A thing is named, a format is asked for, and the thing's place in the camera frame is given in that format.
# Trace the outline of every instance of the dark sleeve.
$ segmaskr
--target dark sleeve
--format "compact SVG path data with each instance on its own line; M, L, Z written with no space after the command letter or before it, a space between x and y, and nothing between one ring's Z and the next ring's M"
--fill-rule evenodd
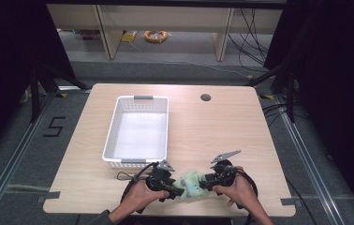
M108 217L110 211L104 210L98 217L89 222L88 225L114 225L114 223Z

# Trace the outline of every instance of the black cable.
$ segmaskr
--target black cable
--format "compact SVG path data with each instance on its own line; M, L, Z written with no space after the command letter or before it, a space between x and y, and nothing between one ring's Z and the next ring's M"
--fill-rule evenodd
M255 72L267 72L267 71L263 71L263 70L258 70L258 69L253 69L253 68L245 67L245 66L242 64L242 61L241 61L241 52L239 52L239 54L238 54L238 59L239 59L239 63L241 64L241 67L242 67L242 68L245 68L245 69L247 69L247 70L252 70L252 71L255 71Z
M305 207L306 211L308 212L309 217L312 219L312 222L316 225L317 222L315 221L314 215L312 215L311 210L309 209L308 205L306 205L305 200L302 198L302 195L300 192L293 186L293 184L288 180L288 178L285 176L286 181L288 181L288 184L293 188L293 190L296 192L297 196L299 196L300 200L302 201L303 206Z
M243 16L243 19L244 19L244 22L246 23L246 26L247 26L247 29L248 29L248 33L246 35L246 38L247 36L250 34L251 37L253 38L253 40L255 40L256 44L257 44L257 47L254 47L253 45L249 44L247 42L247 44L249 44L251 47L253 47L254 49L258 50L259 51L259 54L261 55L262 59L265 61L265 55L264 55L264 51L262 49L265 49L266 52L268 52L268 49L265 48L264 46L262 46L259 41L258 41L258 37L257 37L257 29L256 29L256 20L255 20L255 17L256 17L256 10L254 8L252 8L252 22L251 24L249 25L246 17L244 16L244 13L243 13L243 10L241 9L241 13L242 13L242 16Z
M120 178L119 178L119 175L120 175L120 174L124 174L125 176L130 177L130 179L120 179ZM126 172L118 172L118 174L116 174L116 179L117 179L117 180L131 180L132 178L133 178L133 176L130 175L130 174L128 174L128 173L126 173Z
M255 50L258 50L258 48L252 44L250 44L248 41L247 41L247 37L249 36L249 33L246 34L246 37L243 37L243 35L240 33L239 34L241 36L241 38L243 39L243 43L247 43L250 47L252 47L253 49Z
M235 40L230 36L230 34L229 34L229 38L230 38L230 40L232 41L233 45L235 45L235 47L240 51L240 53L246 54L246 55L249 56L251 59L253 59L254 61L256 61L257 63L259 63L259 64L261 64L261 65L264 64L261 60L259 60L258 58L256 58L256 56L254 56L252 53L250 53L250 52L244 50L241 46L239 46L239 45L235 42Z
M273 107L270 107L270 109L268 109L266 112L264 112L264 115L266 115L267 113L269 113L270 111L274 111L279 109L282 106L286 106L286 104L277 104L277 105L273 105Z
M142 175L142 173L144 173L148 168L150 168L150 167L152 167L152 166L155 167L155 166L157 166L157 165L159 165L159 162L152 162L152 163L146 165L144 168L142 168L142 170L141 170L139 173L137 173L136 175L133 176L132 180L133 180L134 182L139 181L140 176Z
M281 106L286 106L286 104L271 105L271 106L267 106L267 107L262 108L262 110L264 111L264 110L268 110L268 109L273 108L273 107L281 107Z
M245 172L243 170L236 170L236 171L238 174L240 174L242 177L244 177L249 182L249 184L253 188L254 193L258 197L258 189L257 189L256 182L254 182L254 180L249 176L249 174L247 174L247 172Z
M276 112L276 113L271 114L271 115L274 115L274 114L278 114L278 115L276 115L275 118L272 120L272 122L268 125L268 128L273 124L273 122L275 122L275 120L276 120L279 116L281 116L283 113L286 113L286 112L287 112L287 111Z

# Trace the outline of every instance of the white plastic basket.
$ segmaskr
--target white plastic basket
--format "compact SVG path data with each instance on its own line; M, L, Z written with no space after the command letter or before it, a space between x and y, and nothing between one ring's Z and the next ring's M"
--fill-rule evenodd
M118 97L102 158L112 168L142 168L166 159L169 99Z

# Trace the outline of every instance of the aluminum rail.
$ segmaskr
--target aluminum rail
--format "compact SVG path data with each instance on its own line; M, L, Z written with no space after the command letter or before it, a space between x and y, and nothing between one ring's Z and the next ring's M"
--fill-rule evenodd
M280 96L275 96L275 100L276 104L284 103ZM331 193L326 187L322 176L317 170L317 166L315 165L314 160L312 160L311 155L308 152L308 149L306 148L296 125L290 122L288 116L285 113L282 114L282 118L285 122L286 128L288 129L288 133L290 134L290 137L296 146L297 152L300 155L303 166L308 173L309 179L311 180L312 185L314 186L314 189L320 199L320 202L322 203L323 208L329 218L330 223L336 225L346 224L341 216L340 211L338 210L337 204L335 203Z
M17 146L16 150L8 161L6 168L2 171L2 174L0 176L0 201L7 189L8 183L10 182L14 173L17 171L22 161L22 158L28 149L30 142L34 138L35 133L37 131L37 127L40 125L44 113L49 108L49 105L51 104L54 97L55 93L47 93L45 99L43 100L43 103L41 104L41 111L38 114L37 119L30 123L28 129L25 131L22 139L20 140L19 145Z

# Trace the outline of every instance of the green plush toy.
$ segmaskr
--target green plush toy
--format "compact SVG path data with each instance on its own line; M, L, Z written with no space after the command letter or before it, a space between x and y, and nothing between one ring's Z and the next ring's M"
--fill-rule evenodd
M200 181L206 181L204 174L190 171L179 180L174 181L173 185L176 188L184 189L184 193L180 196L181 199L189 199L192 197L200 197L206 193L207 190L199 186Z

